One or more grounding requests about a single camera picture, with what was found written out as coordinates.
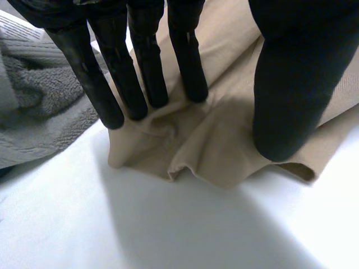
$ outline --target beige cloth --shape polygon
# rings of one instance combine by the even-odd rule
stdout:
[[[184,96],[165,15],[158,42],[171,102],[153,110],[141,123],[127,120],[123,128],[109,131],[110,166],[125,165],[170,181],[189,168],[198,178],[228,188],[271,164],[256,151],[251,137],[254,72],[263,38],[248,1],[207,0],[196,34],[210,88],[207,102],[191,104]],[[305,181],[320,175],[348,131],[359,122],[358,56],[338,85],[320,125],[331,121],[281,165]]]

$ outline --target tan fabric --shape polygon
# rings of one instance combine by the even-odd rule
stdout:
[[[127,120],[123,128],[109,131],[110,166],[125,165],[166,180],[189,168],[197,177],[228,188],[271,163],[256,151],[251,137],[254,72],[263,38],[248,1],[207,0],[196,33],[210,86],[208,101],[195,105],[186,100],[165,15],[158,42],[171,103],[141,123]],[[359,103],[358,73],[357,55],[321,124]],[[315,179],[359,121],[358,114],[359,105],[321,126],[281,167],[303,180]]]

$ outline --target white table surface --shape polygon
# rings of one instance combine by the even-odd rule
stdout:
[[[96,122],[0,184],[1,269],[359,268],[359,126],[311,187],[266,168],[231,191],[107,165]]]

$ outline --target terry cloth towel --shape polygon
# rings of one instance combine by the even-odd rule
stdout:
[[[0,169],[65,149],[98,119],[52,42],[0,36],[0,96]]]
[[[210,89],[207,102],[191,104],[184,96],[165,15],[158,43],[171,102],[141,123],[127,120],[122,129],[109,131],[110,166],[125,165],[169,181],[189,168],[198,178],[229,188],[273,164],[256,151],[251,137],[254,73],[263,38],[248,1],[207,0],[196,34]],[[307,182],[320,175],[359,122],[358,85],[359,53],[337,86],[316,133],[280,167]]]

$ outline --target gray towel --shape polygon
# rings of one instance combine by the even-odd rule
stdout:
[[[0,37],[0,96],[0,169],[65,149],[98,119],[62,52],[48,41]]]

